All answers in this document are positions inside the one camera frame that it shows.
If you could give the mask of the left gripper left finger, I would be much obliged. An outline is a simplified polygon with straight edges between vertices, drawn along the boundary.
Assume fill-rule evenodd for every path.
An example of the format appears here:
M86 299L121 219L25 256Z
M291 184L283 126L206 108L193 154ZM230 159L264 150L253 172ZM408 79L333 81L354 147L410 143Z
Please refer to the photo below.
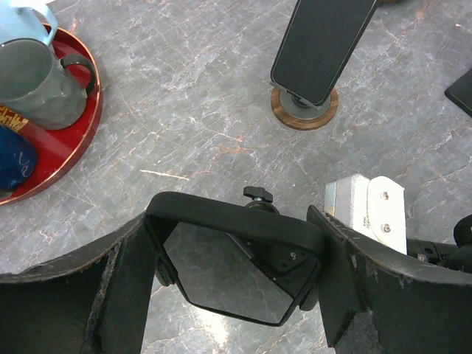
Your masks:
M142 213L69 253L1 274L1 352L140 353L156 225Z

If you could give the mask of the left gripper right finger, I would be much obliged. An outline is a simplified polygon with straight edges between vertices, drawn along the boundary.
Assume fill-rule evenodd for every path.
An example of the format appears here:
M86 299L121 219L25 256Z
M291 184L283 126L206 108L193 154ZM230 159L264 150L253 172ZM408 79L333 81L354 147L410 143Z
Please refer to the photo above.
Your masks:
M395 251L310 206L326 237L317 282L328 347L337 353L469 353L471 273Z

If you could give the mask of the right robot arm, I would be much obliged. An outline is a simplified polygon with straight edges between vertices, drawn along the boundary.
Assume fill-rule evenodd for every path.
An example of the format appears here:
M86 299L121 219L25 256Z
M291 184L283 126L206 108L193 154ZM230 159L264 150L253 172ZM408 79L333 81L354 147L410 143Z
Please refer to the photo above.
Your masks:
M466 216L454 227L456 245L407 239L407 254L426 263L471 273L471 218Z

